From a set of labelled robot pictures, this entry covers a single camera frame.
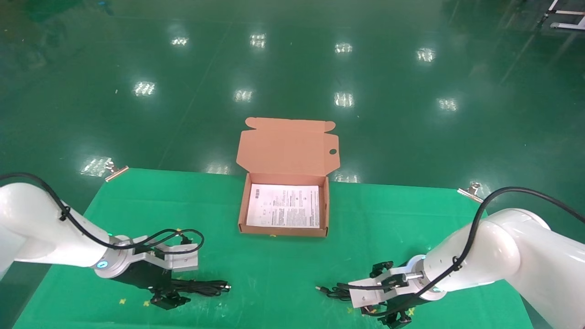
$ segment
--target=open cardboard box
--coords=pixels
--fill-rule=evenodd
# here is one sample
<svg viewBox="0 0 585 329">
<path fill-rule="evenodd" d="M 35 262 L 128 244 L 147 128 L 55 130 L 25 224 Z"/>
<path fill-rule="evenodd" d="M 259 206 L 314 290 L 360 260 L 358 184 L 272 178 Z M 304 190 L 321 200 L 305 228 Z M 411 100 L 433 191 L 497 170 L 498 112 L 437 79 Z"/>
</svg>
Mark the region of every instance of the open cardboard box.
<svg viewBox="0 0 585 329">
<path fill-rule="evenodd" d="M 326 237 L 329 232 L 329 179 L 339 168 L 339 138 L 326 133 L 332 121 L 248 118 L 236 162 L 248 171 L 240 208 L 241 233 Z M 246 223 L 252 184 L 319 186 L 319 228 L 275 228 Z"/>
</svg>

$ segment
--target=reflective floor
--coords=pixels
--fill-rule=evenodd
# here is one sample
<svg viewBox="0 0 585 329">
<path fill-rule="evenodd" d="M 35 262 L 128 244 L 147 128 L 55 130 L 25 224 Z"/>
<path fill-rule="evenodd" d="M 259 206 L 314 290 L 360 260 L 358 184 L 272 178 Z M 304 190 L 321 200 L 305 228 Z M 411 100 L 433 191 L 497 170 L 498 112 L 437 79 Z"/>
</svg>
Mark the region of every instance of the reflective floor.
<svg viewBox="0 0 585 329">
<path fill-rule="evenodd" d="M 585 35 L 549 28 L 574 16 L 536 26 L 549 4 L 0 0 L 0 173 L 36 173 L 83 212 L 110 160 L 243 174 L 246 117 L 319 119 L 337 123 L 331 179 L 526 186 L 585 213 Z M 503 207 L 585 241 L 539 200 Z M 9 271 L 0 294 L 20 299 L 0 302 L 0 328 L 45 269 Z"/>
</svg>

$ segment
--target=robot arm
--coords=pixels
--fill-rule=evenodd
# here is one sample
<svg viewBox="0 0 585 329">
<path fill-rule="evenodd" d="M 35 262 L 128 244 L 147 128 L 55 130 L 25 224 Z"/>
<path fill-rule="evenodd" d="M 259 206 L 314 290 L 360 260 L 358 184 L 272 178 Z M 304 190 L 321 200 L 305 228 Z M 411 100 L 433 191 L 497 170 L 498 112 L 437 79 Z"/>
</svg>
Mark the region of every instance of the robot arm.
<svg viewBox="0 0 585 329">
<path fill-rule="evenodd" d="M 503 191 L 538 196 L 585 222 L 583 216 L 542 193 L 510 187 L 493 194 Z M 486 198 L 472 224 L 428 254 L 414 256 L 398 267 L 392 262 L 376 264 L 369 278 L 338 283 L 337 289 L 347 291 L 353 307 L 384 316 L 380 318 L 383 324 L 396 329 L 411 321 L 405 314 L 408 307 L 506 280 L 553 328 L 585 328 L 585 245 L 552 232 L 544 220 L 527 210 L 506 209 L 480 221 L 486 202 L 494 197 Z M 379 304 L 385 304 L 387 311 L 370 311 Z"/>
<path fill-rule="evenodd" d="M 206 285 L 206 282 L 197 282 L 197 286 L 192 281 L 171 278 L 172 271 L 197 269 L 198 249 L 203 244 L 203 236 L 198 231 L 182 232 L 199 234 L 202 238 L 199 245 L 173 229 L 152 237 L 111 237 L 75 210 L 65 207 L 68 214 L 63 213 L 54 196 L 30 184 L 0 187 L 0 273 L 13 261 L 92 268 L 104 279 L 147 289 L 154 294 L 151 303 L 164 309 L 190 301 L 179 292 L 201 293 L 199 287 Z M 165 232 L 171 235 L 161 241 L 153 238 Z M 161 243 L 179 235 L 183 239 L 180 245 Z M 218 295 L 229 291 L 230 286 L 225 281 L 213 281 L 206 288 L 217 291 Z"/>
</svg>

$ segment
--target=black cable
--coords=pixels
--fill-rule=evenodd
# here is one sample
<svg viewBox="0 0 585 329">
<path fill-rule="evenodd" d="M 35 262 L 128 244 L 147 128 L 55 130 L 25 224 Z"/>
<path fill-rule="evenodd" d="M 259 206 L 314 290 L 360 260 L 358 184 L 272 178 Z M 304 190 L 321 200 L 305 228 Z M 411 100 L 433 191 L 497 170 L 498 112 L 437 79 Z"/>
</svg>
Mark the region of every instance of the black cable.
<svg viewBox="0 0 585 329">
<path fill-rule="evenodd" d="M 501 194 L 504 194 L 506 192 L 520 192 L 520 193 L 526 193 L 526 194 L 530 194 L 532 196 L 539 197 L 539 198 L 541 198 L 543 200 L 546 200 L 546 201 L 548 201 L 548 202 L 556 205 L 557 207 L 561 208 L 562 210 L 565 210 L 567 213 L 571 214 L 572 216 L 574 216 L 579 221 L 581 221 L 582 223 L 585 224 L 585 217 L 583 217 L 582 215 L 580 215 L 574 209 L 570 208 L 568 205 L 562 203 L 561 201 L 559 201 L 559 200 L 557 200 L 557 199 L 555 199 L 555 198 L 553 198 L 551 196 L 547 196 L 544 193 L 541 193 L 541 192 L 538 192 L 538 191 L 535 191 L 535 190 L 531 190 L 531 189 L 527 189 L 525 187 L 515 187 L 515 186 L 512 186 L 512 187 L 503 187 L 503 188 L 501 188 L 499 190 L 496 190 L 493 193 L 491 193 L 480 204 L 479 208 L 476 211 L 475 216 L 473 217 L 472 225 L 471 225 L 471 228 L 469 230 L 469 237 L 467 238 L 467 242 L 465 243 L 465 247 L 463 247 L 463 251 L 461 252 L 461 255 L 459 257 L 457 257 L 457 256 L 454 256 L 453 257 L 453 265 L 451 265 L 448 269 L 446 269 L 443 273 L 441 273 L 433 281 L 429 282 L 419 292 L 417 292 L 414 295 L 412 295 L 409 299 L 407 299 L 405 302 L 403 302 L 399 306 L 397 306 L 397 307 L 395 307 L 395 308 L 393 308 L 391 310 L 387 310 L 387 311 L 381 312 L 381 313 L 365 313 L 365 314 L 366 315 L 369 315 L 369 316 L 385 316 L 385 315 L 388 315 L 388 314 L 393 314 L 393 313 L 399 312 L 400 310 L 405 310 L 405 309 L 407 309 L 412 304 L 413 301 L 415 301 L 416 299 L 418 299 L 427 290 L 429 290 L 430 288 L 434 287 L 442 279 L 444 279 L 445 277 L 447 277 L 447 275 L 451 274 L 454 271 L 459 270 L 461 268 L 461 264 L 463 263 L 463 261 L 465 260 L 465 258 L 469 254 L 469 251 L 472 248 L 473 241 L 475 240 L 475 236 L 477 234 L 477 228 L 479 227 L 479 222 L 481 220 L 481 215 L 486 210 L 487 205 L 492 200 L 494 200 L 497 196 L 499 196 Z M 337 286 L 338 287 L 351 287 L 351 289 L 362 289 L 362 290 L 387 289 L 384 286 L 365 286 L 365 287 L 361 287 L 361 286 L 350 286 L 350 285 L 346 285 L 344 283 L 338 283 Z"/>
<path fill-rule="evenodd" d="M 135 244 L 129 244 L 129 245 L 123 245 L 123 246 L 109 244 L 107 242 L 104 242 L 104 241 L 98 239 L 92 233 L 89 233 L 83 226 L 81 226 L 81 224 L 79 224 L 79 222 L 71 215 L 71 212 L 70 212 L 71 208 L 63 204 L 63 202 L 61 201 L 61 199 L 59 198 L 57 193 L 44 180 L 42 180 L 41 178 L 39 178 L 33 174 L 30 174 L 30 173 L 9 173 L 9 174 L 0 175 L 0 181 L 5 180 L 5 179 L 14 178 L 14 177 L 24 177 L 24 178 L 31 179 L 31 180 L 35 181 L 36 183 L 38 183 L 43 188 L 43 190 L 45 190 L 49 194 L 49 196 L 53 199 L 53 201 L 55 201 L 55 203 L 57 204 L 59 209 L 61 209 L 61 214 L 62 214 L 63 218 L 69 219 L 71 221 L 71 223 L 73 224 L 73 226 L 75 226 L 79 231 L 81 231 L 81 233 L 83 233 L 86 237 L 88 237 L 90 240 L 94 241 L 98 245 L 101 245 L 101 246 L 104 246 L 107 248 L 111 248 L 111 249 L 116 249 L 116 250 L 133 249 L 133 248 L 138 248 L 138 247 L 151 248 L 151 247 L 154 247 L 156 245 L 160 245 L 169 239 L 172 239 L 174 237 L 178 237 L 185 232 L 192 232 L 192 233 L 199 235 L 199 237 L 201 237 L 201 242 L 193 249 L 185 250 L 185 251 L 160 251 L 159 252 L 162 255 L 183 255 L 183 254 L 195 252 L 195 251 L 201 249 L 201 247 L 203 246 L 203 242 L 205 241 L 203 234 L 201 234 L 201 232 L 199 232 L 195 229 L 189 228 L 189 229 L 184 229 L 184 230 L 179 231 L 176 229 L 167 228 L 167 229 L 164 229 L 162 231 L 159 231 L 159 232 L 147 237 L 144 241 L 141 241 L 141 242 L 138 242 Z M 168 232 L 171 232 L 172 234 L 170 234 L 169 236 L 167 236 L 159 241 L 156 241 L 152 244 L 147 244 L 147 242 L 151 241 L 152 239 L 158 237 L 161 234 L 165 234 Z"/>
<path fill-rule="evenodd" d="M 315 287 L 315 289 L 319 290 L 322 293 L 325 293 L 327 297 L 331 299 L 339 299 L 341 301 L 350 301 L 352 297 L 349 295 L 348 289 L 343 289 L 339 287 L 333 287 L 329 290 L 326 287 Z"/>
<path fill-rule="evenodd" d="M 179 293 L 196 293 L 206 297 L 219 296 L 222 292 L 228 292 L 232 288 L 227 281 L 222 280 L 171 280 L 171 283 Z"/>
</svg>

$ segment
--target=box lid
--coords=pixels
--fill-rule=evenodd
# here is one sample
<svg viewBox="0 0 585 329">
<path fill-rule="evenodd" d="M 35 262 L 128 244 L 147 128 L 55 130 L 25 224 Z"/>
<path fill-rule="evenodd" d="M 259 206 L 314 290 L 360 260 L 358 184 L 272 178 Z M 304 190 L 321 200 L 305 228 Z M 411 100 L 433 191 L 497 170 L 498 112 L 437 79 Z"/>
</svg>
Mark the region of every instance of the box lid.
<svg viewBox="0 0 585 329">
<path fill-rule="evenodd" d="M 326 176 L 339 168 L 332 121 L 248 118 L 236 162 L 251 173 Z"/>
</svg>

